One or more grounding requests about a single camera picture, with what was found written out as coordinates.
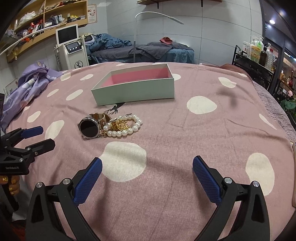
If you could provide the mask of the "left hand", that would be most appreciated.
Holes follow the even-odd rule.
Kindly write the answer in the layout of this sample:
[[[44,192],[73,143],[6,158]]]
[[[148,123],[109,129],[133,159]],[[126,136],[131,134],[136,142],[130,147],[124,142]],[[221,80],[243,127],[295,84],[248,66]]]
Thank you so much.
[[[8,185],[9,192],[12,196],[17,195],[20,192],[20,177],[19,176],[0,176],[0,184]]]

